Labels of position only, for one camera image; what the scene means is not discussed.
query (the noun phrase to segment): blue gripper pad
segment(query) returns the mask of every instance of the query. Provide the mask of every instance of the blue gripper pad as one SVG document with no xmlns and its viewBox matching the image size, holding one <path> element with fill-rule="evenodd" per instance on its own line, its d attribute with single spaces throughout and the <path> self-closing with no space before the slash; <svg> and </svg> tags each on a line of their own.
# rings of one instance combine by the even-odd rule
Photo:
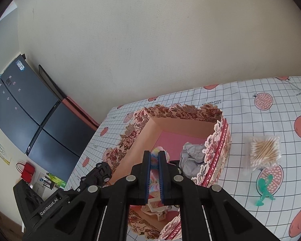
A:
<svg viewBox="0 0 301 241">
<path fill-rule="evenodd" d="M 140 178 L 139 178 L 139 189 L 144 189 L 142 191 L 140 198 L 145 200 L 145 204 L 148 202 L 149 196 L 149 185 L 151 181 L 150 171 L 151 171 L 151 153 L 146 150 L 144 151 L 143 163 L 141 165 Z"/>
<path fill-rule="evenodd" d="M 170 199 L 171 185 L 165 151 L 160 151 L 158 153 L 158 175 L 160 181 L 161 202 L 163 205 L 166 205 L 167 200 Z"/>
</svg>

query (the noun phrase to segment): poster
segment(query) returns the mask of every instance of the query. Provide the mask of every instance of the poster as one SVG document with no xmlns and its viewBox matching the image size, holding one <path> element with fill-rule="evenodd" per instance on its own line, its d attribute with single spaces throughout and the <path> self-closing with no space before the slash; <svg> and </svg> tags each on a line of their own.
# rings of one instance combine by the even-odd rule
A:
<svg viewBox="0 0 301 241">
<path fill-rule="evenodd" d="M 1 144 L 0 144 L 0 158 L 2 158 L 5 163 L 10 165 L 11 157 L 5 152 Z"/>
</svg>

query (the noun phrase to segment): white wall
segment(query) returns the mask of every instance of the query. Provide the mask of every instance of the white wall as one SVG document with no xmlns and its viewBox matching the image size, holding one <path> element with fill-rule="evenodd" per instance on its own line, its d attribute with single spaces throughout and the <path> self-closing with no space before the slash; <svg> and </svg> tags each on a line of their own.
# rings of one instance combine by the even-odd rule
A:
<svg viewBox="0 0 301 241">
<path fill-rule="evenodd" d="M 20 51 L 101 122 L 113 106 L 301 75 L 292 0 L 16 0 Z"/>
<path fill-rule="evenodd" d="M 17 10 L 0 21 L 0 73 L 19 53 Z"/>
</svg>

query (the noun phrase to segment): refrigerator door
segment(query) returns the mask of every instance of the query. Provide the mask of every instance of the refrigerator door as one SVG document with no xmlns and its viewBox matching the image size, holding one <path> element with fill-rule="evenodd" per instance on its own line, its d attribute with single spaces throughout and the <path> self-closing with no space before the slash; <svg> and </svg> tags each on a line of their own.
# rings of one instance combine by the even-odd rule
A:
<svg viewBox="0 0 301 241">
<path fill-rule="evenodd" d="M 95 133 L 63 103 L 52 113 L 44 130 L 78 157 L 82 155 Z"/>
<path fill-rule="evenodd" d="M 39 125 L 58 101 L 21 55 L 8 66 L 1 79 L 16 101 Z"/>
<path fill-rule="evenodd" d="M 0 80 L 0 129 L 4 134 L 26 153 L 38 127 Z"/>
<path fill-rule="evenodd" d="M 28 157 L 56 177 L 67 182 L 79 157 L 42 130 Z"/>
</svg>

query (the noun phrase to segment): sticker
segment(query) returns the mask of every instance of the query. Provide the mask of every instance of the sticker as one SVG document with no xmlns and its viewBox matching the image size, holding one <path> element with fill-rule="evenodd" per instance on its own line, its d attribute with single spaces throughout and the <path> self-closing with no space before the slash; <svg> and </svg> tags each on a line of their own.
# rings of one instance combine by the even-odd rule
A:
<svg viewBox="0 0 301 241">
<path fill-rule="evenodd" d="M 8 87 L 10 87 L 10 85 L 11 85 L 11 80 L 10 80 L 9 78 L 7 78 L 6 84 L 8 85 Z"/>
<path fill-rule="evenodd" d="M 18 67 L 19 67 L 19 69 L 20 69 L 21 71 L 24 71 L 24 70 L 25 70 L 25 67 L 24 67 L 24 65 L 22 64 L 22 62 L 21 62 L 20 60 L 17 60 L 17 61 L 16 61 L 16 64 L 18 65 Z"/>
<path fill-rule="evenodd" d="M 5 163 L 10 165 L 11 157 L 5 152 L 1 144 L 0 144 L 0 158 L 2 158 Z"/>
</svg>

